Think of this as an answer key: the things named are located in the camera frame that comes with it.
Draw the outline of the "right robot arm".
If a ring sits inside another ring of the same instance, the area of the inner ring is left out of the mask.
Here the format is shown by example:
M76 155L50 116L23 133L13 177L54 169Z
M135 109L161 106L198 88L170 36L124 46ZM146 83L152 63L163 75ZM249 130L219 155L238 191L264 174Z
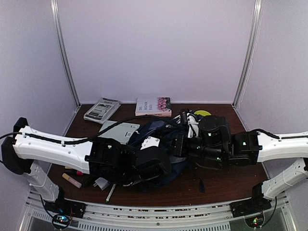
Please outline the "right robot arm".
M210 160L223 166L247 166L274 159L295 158L295 162L273 178L252 189L247 209L257 212L265 201L308 177L308 134L272 134L262 129L231 134L228 120L223 116L207 115L200 119L187 114L173 119L187 129L187 136L175 138L174 155Z

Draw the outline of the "navy blue student backpack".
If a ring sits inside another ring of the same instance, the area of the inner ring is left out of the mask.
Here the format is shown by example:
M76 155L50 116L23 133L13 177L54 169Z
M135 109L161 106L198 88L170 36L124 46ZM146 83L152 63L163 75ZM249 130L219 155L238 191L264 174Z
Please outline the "navy blue student backpack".
M172 166L169 174L140 183L138 188L142 192L147 192L150 188L162 188L176 179L185 167L189 166L192 168L192 163L187 157L176 157L174 155L175 149L172 148L172 145L178 135L184 135L186 137L192 132L193 135L196 136L196 127L191 124L189 128L181 130L173 128L170 123L180 124L180 115L174 118L167 118L167 121L168 122L151 119L150 122L140 126L128 141L128 145L140 148L143 141L149 136L159 138L159 148L161 148L164 151L164 154L169 157Z

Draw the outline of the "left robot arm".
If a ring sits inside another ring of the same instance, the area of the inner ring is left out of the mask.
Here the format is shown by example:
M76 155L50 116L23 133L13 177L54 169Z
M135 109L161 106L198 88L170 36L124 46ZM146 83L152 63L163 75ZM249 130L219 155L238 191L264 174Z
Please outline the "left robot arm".
M25 118L17 120L13 132L1 137L4 166L24 175L43 200L59 214L69 210L64 191L53 183L38 161L70 167L110 184L131 186L171 172L168 155L158 138L147 138L140 148L123 145L100 133L88 138L69 138L31 128Z

